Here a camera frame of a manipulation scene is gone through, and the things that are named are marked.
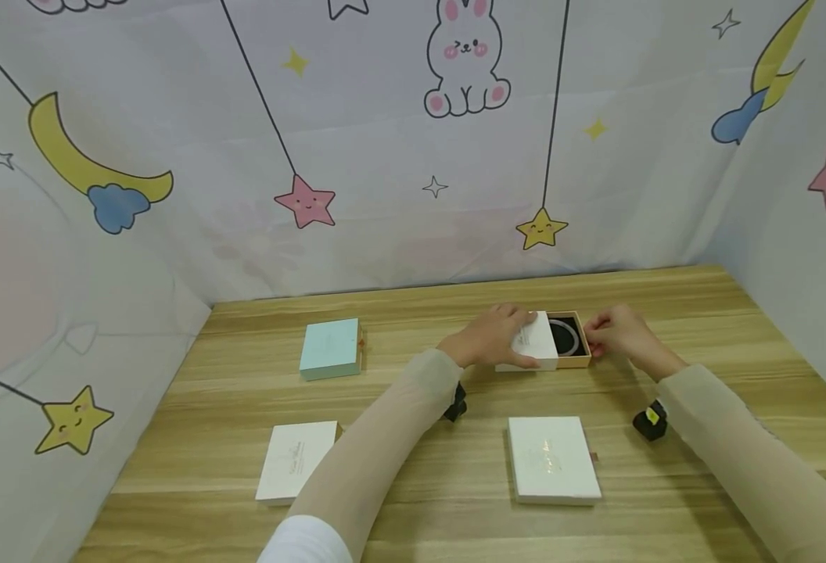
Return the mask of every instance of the yellow star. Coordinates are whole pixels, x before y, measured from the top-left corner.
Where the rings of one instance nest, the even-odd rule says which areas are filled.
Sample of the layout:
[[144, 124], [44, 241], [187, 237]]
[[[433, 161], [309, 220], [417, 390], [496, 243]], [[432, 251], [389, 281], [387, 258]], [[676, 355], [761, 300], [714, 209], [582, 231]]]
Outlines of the yellow star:
[[303, 70], [306, 69], [307, 64], [310, 64], [310, 61], [306, 60], [305, 58], [301, 57], [298, 52], [294, 51], [294, 47], [291, 47], [291, 58], [288, 59], [288, 62], [282, 65], [282, 69], [291, 69], [294, 72], [298, 73], [299, 77], [303, 77]]
[[587, 132], [587, 134], [591, 137], [591, 140], [594, 141], [597, 137], [601, 137], [604, 131], [607, 131], [607, 127], [604, 127], [604, 124], [601, 123], [601, 118], [598, 118], [593, 125], [591, 125], [588, 129], [583, 129], [583, 131]]
[[94, 431], [113, 416], [112, 411], [94, 404], [94, 393], [88, 385], [71, 403], [44, 403], [44, 414], [50, 421], [50, 431], [41, 440], [35, 454], [69, 445], [82, 456], [88, 455]]
[[552, 220], [550, 216], [548, 216], [548, 210], [542, 207], [538, 210], [538, 213], [535, 214], [535, 219], [528, 221], [528, 223], [516, 225], [516, 231], [526, 236], [523, 249], [528, 250], [536, 244], [555, 245], [557, 243], [557, 233], [566, 229], [568, 225], [568, 223], [563, 223], [563, 221]]

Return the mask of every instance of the white box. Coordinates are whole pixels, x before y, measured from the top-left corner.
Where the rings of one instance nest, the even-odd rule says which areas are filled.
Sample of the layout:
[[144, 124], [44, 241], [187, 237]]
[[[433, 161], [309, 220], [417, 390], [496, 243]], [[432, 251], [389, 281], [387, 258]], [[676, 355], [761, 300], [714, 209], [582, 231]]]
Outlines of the white box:
[[272, 428], [257, 500], [271, 506], [294, 502], [307, 479], [341, 435], [337, 421]]
[[496, 371], [554, 371], [557, 368], [557, 347], [554, 344], [554, 334], [551, 333], [551, 324], [548, 322], [548, 312], [539, 310], [536, 320], [519, 331], [510, 347], [515, 352], [535, 357], [541, 367], [523, 369], [501, 364], [495, 367]]
[[516, 502], [596, 504], [601, 487], [578, 416], [508, 419]]

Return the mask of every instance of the wood grain tabletop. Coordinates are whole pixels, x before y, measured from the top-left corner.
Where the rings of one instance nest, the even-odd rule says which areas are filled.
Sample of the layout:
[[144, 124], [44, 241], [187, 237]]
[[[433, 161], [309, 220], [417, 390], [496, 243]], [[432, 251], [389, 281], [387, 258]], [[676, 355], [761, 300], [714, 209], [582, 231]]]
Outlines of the wood grain tabletop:
[[[256, 561], [287, 511], [253, 499], [272, 426], [351, 425], [409, 357], [505, 301], [578, 310], [584, 320], [631, 304], [826, 478], [826, 384], [720, 267], [222, 303], [75, 561]], [[303, 381], [307, 324], [350, 317], [364, 327], [364, 372]], [[677, 436], [648, 444], [631, 427], [654, 385], [627, 362], [536, 374], [473, 369], [462, 381], [468, 413], [454, 425], [438, 422], [413, 450], [364, 561], [770, 560]], [[549, 415], [584, 423], [604, 494], [595, 508], [512, 501], [507, 417]]]

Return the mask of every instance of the blue cloud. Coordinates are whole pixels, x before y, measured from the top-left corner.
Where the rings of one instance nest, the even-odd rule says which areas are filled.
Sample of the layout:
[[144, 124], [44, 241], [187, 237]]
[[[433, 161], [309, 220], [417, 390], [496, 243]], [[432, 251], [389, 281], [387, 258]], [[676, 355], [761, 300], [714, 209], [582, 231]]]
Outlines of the blue cloud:
[[135, 215], [150, 209], [150, 202], [144, 194], [118, 184], [92, 185], [88, 188], [88, 199], [94, 205], [97, 224], [110, 235], [131, 229], [135, 224]]
[[710, 134], [717, 142], [741, 144], [745, 133], [749, 132], [751, 123], [760, 113], [765, 97], [767, 97], [767, 88], [751, 94], [751, 97], [746, 99], [740, 108], [723, 113], [710, 129]]

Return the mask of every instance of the person's left hand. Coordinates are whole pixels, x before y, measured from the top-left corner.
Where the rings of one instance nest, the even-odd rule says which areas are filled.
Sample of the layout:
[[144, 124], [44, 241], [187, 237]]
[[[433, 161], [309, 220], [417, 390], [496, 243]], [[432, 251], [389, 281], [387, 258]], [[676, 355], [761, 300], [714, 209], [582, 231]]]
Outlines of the person's left hand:
[[523, 369], [539, 367], [535, 357], [517, 354], [510, 348], [519, 330], [535, 321], [537, 314], [513, 303], [497, 304], [470, 321], [464, 330], [451, 334], [437, 349], [461, 368], [473, 364], [510, 364]]

